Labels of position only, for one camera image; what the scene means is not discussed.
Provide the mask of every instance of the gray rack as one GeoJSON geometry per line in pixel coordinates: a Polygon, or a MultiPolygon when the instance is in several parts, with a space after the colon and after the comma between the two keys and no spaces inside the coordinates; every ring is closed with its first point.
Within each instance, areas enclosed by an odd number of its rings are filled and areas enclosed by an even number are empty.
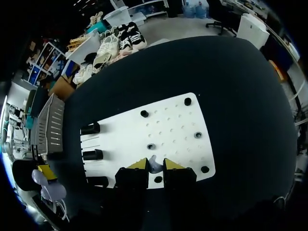
{"type": "Polygon", "coordinates": [[[47,155],[63,151],[62,123],[64,102],[55,94],[47,100],[38,116],[36,127],[36,144],[39,155],[47,155]]]}

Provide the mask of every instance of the black table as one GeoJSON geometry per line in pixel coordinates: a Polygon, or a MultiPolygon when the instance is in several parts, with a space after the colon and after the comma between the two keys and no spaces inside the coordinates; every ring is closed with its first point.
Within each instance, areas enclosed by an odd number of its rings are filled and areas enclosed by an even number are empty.
{"type": "MultiPolygon", "coordinates": [[[[99,213],[98,202],[111,190],[86,183],[80,127],[188,92],[198,96],[212,144],[216,173],[198,185],[213,216],[233,218],[258,201],[288,193],[296,132],[278,76],[246,40],[196,37],[130,55],[65,102],[63,157],[49,163],[66,187],[71,216],[81,208],[99,213]]],[[[163,189],[148,190],[144,230],[167,230],[162,198],[163,189]]]]}

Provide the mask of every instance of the white pegboard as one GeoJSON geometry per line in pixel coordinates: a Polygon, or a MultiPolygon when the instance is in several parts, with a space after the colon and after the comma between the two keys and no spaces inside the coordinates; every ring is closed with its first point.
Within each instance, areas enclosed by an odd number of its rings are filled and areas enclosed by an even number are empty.
{"type": "MultiPolygon", "coordinates": [[[[206,124],[197,97],[187,93],[103,119],[98,122],[101,132],[80,137],[82,151],[101,149],[104,159],[84,161],[87,177],[106,176],[109,188],[115,184],[115,174],[121,167],[156,155],[156,162],[163,164],[168,158],[183,167],[191,167],[198,180],[204,180],[215,174],[215,164],[206,124]],[[191,98],[192,104],[186,106],[185,98],[191,98]],[[147,118],[140,115],[142,110],[149,113],[147,118]],[[194,137],[201,132],[199,139],[194,137]],[[154,150],[147,148],[155,144],[154,150]],[[201,167],[210,171],[202,173],[201,167]]],[[[157,176],[163,173],[149,173],[149,189],[163,188],[163,182],[155,183],[157,176]]]]}

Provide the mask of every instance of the office chair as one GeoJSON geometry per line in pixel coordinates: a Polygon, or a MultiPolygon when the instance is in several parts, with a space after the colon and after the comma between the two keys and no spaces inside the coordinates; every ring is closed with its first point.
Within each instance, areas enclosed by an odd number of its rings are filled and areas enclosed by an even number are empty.
{"type": "Polygon", "coordinates": [[[241,17],[231,12],[230,9],[224,7],[220,0],[207,0],[209,5],[209,16],[216,20],[214,23],[207,23],[206,27],[209,25],[220,26],[221,31],[218,35],[222,35],[223,28],[226,28],[228,31],[236,36],[234,30],[238,30],[241,17]]]}

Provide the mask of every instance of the floor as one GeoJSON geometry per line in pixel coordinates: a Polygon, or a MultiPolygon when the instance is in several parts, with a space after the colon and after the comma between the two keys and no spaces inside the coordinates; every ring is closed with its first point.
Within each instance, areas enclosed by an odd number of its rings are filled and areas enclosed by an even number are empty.
{"type": "MultiPolygon", "coordinates": [[[[161,39],[177,40],[196,36],[213,36],[220,32],[219,28],[210,26],[206,28],[207,23],[212,23],[212,19],[198,18],[168,18],[167,16],[152,17],[145,21],[145,24],[139,26],[149,44],[161,39]]],[[[223,36],[232,36],[232,33],[225,30],[223,36]]]]}

